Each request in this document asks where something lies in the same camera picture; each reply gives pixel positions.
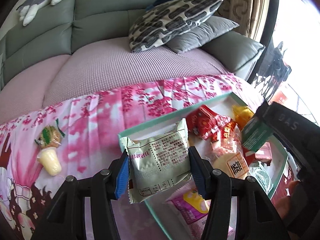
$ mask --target yellow snack package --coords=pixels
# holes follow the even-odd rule
[[[233,113],[235,115],[235,121],[238,124],[240,130],[245,127],[247,122],[253,117],[254,112],[248,106],[232,106]]]

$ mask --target pink snack package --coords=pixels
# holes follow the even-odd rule
[[[189,182],[175,191],[167,200],[193,240],[200,240],[210,207],[210,200],[204,200],[196,191],[194,182]],[[229,226],[228,236],[233,233]]]

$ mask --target pink floral tablecloth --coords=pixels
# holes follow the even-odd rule
[[[118,133],[161,115],[233,91],[254,111],[262,97],[230,75],[182,77],[99,91],[31,112],[0,126],[0,210],[19,239],[30,239],[67,175],[93,176],[121,155]],[[42,129],[59,119],[66,134],[57,149],[62,172],[51,177],[36,156]],[[87,205],[87,238],[93,239]],[[144,203],[113,202],[122,240],[166,239]]]

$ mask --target blue gripper pad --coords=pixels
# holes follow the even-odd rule
[[[116,190],[115,197],[116,200],[121,197],[121,195],[128,189],[128,181],[129,181],[129,157],[126,154],[121,156],[119,161],[122,161],[121,168],[119,170],[117,179],[116,179]]]
[[[194,146],[189,147],[188,149],[189,153],[189,159],[190,159],[190,168],[193,180],[196,184],[198,193],[204,198],[204,199],[210,199],[209,192],[207,192],[207,188],[210,186],[211,183],[211,176],[210,172],[213,170],[211,164],[207,167],[207,165],[204,164],[204,162],[208,162],[207,160],[203,160],[198,151]]]

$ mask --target sofa armrest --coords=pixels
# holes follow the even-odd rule
[[[247,80],[265,46],[230,31],[204,44],[201,49],[219,60],[228,71]]]

